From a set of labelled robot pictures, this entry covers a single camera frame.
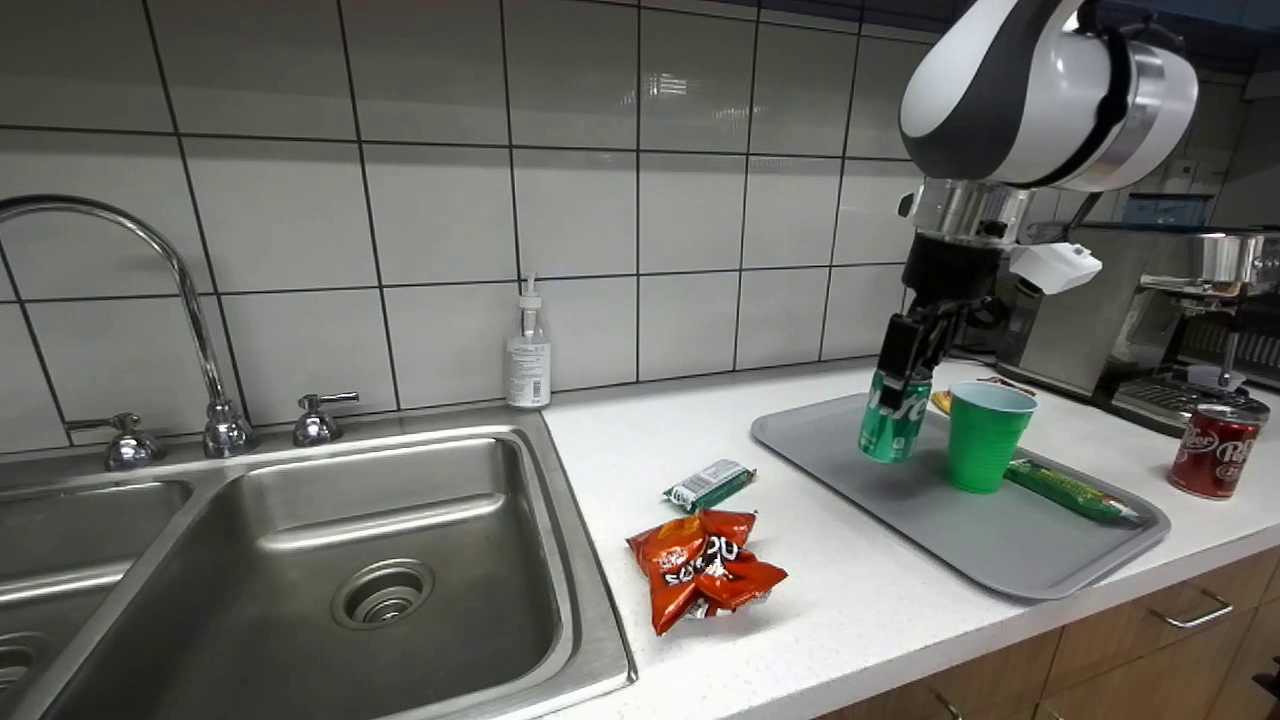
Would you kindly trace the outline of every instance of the soap dispenser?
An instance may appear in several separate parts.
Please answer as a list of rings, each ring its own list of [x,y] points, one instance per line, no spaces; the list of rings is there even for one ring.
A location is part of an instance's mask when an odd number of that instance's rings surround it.
[[[520,309],[520,327],[507,342],[507,405],[550,407],[553,405],[553,342],[543,327],[543,302],[536,294],[536,277],[523,277],[515,309]]]

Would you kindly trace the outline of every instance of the red snack bag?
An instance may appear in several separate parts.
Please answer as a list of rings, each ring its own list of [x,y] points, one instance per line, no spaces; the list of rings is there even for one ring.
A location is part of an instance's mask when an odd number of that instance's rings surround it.
[[[736,611],[787,575],[750,554],[751,524],[751,512],[701,512],[627,540],[650,575],[659,638],[691,609]]]

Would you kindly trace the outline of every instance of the white countertop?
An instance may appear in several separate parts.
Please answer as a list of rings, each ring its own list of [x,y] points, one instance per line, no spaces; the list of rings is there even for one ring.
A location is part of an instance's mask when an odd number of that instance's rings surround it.
[[[817,367],[667,385],[577,398],[550,411],[640,669],[632,690],[566,717],[820,717],[1280,546],[1280,425],[1254,450],[1232,499],[1199,499],[1165,482],[1176,439],[1040,392],[1026,450],[1150,497],[1171,534],[1072,601],[1014,605],[981,592],[751,443],[757,415],[863,392],[870,377]],[[992,372],[944,366],[938,390],[971,377]],[[736,615],[679,621],[657,638],[623,540],[671,520],[659,492],[722,458],[759,472],[723,507],[759,512],[751,548],[787,579]]]

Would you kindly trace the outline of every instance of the stainless steel sink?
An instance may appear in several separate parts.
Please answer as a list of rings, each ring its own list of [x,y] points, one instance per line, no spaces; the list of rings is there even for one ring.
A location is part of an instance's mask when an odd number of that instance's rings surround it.
[[[543,717],[627,683],[541,415],[353,437],[180,463],[192,506],[19,711]]]
[[[0,717],[107,601],[183,499],[189,487],[166,482],[0,497]]]

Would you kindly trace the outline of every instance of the gray tray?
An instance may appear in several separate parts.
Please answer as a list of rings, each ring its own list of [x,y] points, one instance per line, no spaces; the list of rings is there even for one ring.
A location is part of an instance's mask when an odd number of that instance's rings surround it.
[[[981,590],[1014,601],[1072,598],[1170,538],[1162,507],[1072,469],[1072,476],[1150,512],[1153,524],[1091,524],[1022,485],[992,497],[955,492],[950,485],[950,425],[938,415],[924,421],[914,459],[871,463],[858,450],[863,407],[870,398],[808,405],[759,415],[751,437]]]

